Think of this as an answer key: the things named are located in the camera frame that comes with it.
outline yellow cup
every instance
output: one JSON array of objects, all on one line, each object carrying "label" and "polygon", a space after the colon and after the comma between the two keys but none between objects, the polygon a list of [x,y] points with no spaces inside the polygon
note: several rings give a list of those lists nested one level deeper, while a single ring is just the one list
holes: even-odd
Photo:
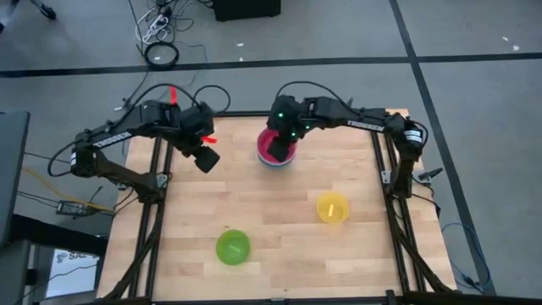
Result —
[{"label": "yellow cup", "polygon": [[350,214],[346,197],[338,192],[329,191],[318,198],[317,212],[320,219],[328,224],[340,224]]}]

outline black floor line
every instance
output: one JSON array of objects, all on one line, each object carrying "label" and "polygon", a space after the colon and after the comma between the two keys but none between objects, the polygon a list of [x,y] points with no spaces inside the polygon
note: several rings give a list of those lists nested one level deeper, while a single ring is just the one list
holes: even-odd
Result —
[{"label": "black floor line", "polygon": [[[525,60],[542,59],[542,53],[507,53],[507,54],[474,54],[474,55],[442,55],[417,57],[419,63],[460,63],[460,62],[483,62],[501,60]],[[255,60],[246,62],[225,62],[210,64],[176,64],[167,70],[151,70],[146,65],[120,66],[120,67],[96,67],[96,68],[73,68],[73,69],[26,69],[0,71],[0,78],[20,78],[38,76],[65,76],[65,75],[110,75],[123,73],[168,72],[168,71],[193,71],[213,69],[250,69],[250,68],[274,68],[274,67],[302,67],[319,66],[329,64],[409,64],[407,56],[398,57],[360,57],[360,58],[308,58],[308,59],[277,59]]]},{"label": "black floor line", "polygon": [[[468,209],[467,200],[465,199],[465,194],[459,180],[459,174],[457,173],[456,166],[451,158],[450,148],[448,148],[448,143],[446,142],[444,132],[442,131],[442,126],[440,125],[439,117],[437,116],[436,109],[433,105],[433,100],[429,95],[429,89],[427,83],[423,78],[422,69],[418,62],[416,53],[412,46],[410,40],[410,35],[408,34],[407,25],[403,19],[401,10],[399,9],[399,4],[397,0],[390,0],[391,9],[393,10],[393,15],[397,26],[399,27],[399,32],[401,34],[401,39],[405,45],[406,54],[410,59],[410,64],[412,66],[412,72],[416,78],[418,84],[418,89],[422,95],[423,106],[429,117],[429,123],[433,129],[434,139],[436,140],[437,147],[440,151],[440,156],[442,157],[442,163],[445,168],[445,172],[448,175],[448,180],[450,181],[451,192],[453,194],[454,200],[457,205],[457,212],[459,213],[459,219],[464,225],[468,225],[476,232],[474,228],[473,218]],[[480,281],[485,281],[487,276],[487,271],[484,267],[484,262],[480,256],[484,256],[482,249],[480,249],[480,255],[478,255],[476,241],[473,238],[470,238],[468,232],[465,231],[465,237],[467,238],[467,243],[470,249],[471,256],[473,257],[474,266],[478,273],[478,278]],[[489,279],[487,286],[484,288],[486,295],[496,295],[495,287],[493,286],[493,281]]]},{"label": "black floor line", "polygon": [[542,53],[506,53],[506,54],[474,54],[474,55],[440,55],[418,56],[419,63],[468,63],[501,60],[542,59]]},{"label": "black floor line", "polygon": [[[176,64],[171,69],[164,71],[191,71],[210,69],[246,69],[246,68],[273,68],[273,67],[296,67],[327,64],[408,64],[407,57],[368,57],[368,58],[310,58],[310,59],[281,59],[281,60],[257,60],[246,62],[226,62],[210,64]],[[32,77],[32,76],[60,76],[60,75],[100,75],[118,73],[141,73],[152,71],[146,65],[124,67],[101,67],[82,69],[31,69],[0,71],[0,77]]]}]

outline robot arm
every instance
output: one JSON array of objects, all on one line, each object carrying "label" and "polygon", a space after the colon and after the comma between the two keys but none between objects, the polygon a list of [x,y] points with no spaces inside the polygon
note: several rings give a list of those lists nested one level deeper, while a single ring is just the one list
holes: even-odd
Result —
[{"label": "robot arm", "polygon": [[133,136],[160,136],[185,157],[193,155],[196,166],[207,173],[220,159],[213,149],[203,146],[202,137],[212,133],[213,111],[206,103],[180,110],[177,105],[146,101],[118,121],[78,134],[70,171],[79,177],[104,177],[114,184],[133,187],[140,202],[160,202],[163,196],[155,174],[139,174],[113,163],[101,149]]},{"label": "robot arm", "polygon": [[268,149],[278,161],[284,161],[288,147],[314,128],[348,126],[388,134],[399,152],[399,164],[391,174],[389,192],[398,197],[412,195],[412,171],[422,155],[426,135],[409,118],[389,114],[384,108],[353,109],[329,97],[305,98],[299,103],[294,97],[279,96],[271,108],[267,125],[270,130],[279,132]]}]

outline wooden tabletop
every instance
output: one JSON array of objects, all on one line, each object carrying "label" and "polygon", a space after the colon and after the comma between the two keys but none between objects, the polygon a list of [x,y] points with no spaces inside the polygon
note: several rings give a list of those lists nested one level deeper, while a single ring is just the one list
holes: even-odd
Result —
[{"label": "wooden tabletop", "polygon": [[[387,289],[401,294],[370,134],[345,127],[314,130],[300,141],[290,165],[270,169],[255,151],[263,128],[265,118],[215,119],[213,149],[221,159],[209,174],[175,152],[153,300],[375,297]],[[148,171],[152,144],[132,139],[127,166]],[[421,162],[416,166],[421,169]],[[318,196],[329,190],[349,200],[351,214],[341,225],[324,224],[316,213]],[[422,186],[412,192],[430,197]],[[420,254],[455,287],[434,206],[415,197],[408,206]],[[141,211],[135,202],[115,217],[99,297],[134,257]],[[215,254],[217,238],[230,229],[244,231],[251,242],[248,261],[237,266]]]}]

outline white sign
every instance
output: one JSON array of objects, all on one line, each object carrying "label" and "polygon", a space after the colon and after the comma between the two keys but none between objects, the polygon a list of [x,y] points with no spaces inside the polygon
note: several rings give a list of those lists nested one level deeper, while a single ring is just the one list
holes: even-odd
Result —
[{"label": "white sign", "polygon": [[[49,279],[55,275],[66,274],[78,267],[88,267],[97,264],[98,256],[65,250],[55,250],[51,264]],[[96,266],[57,276],[49,281],[46,297],[58,297],[68,294],[93,291],[96,280]]]}]

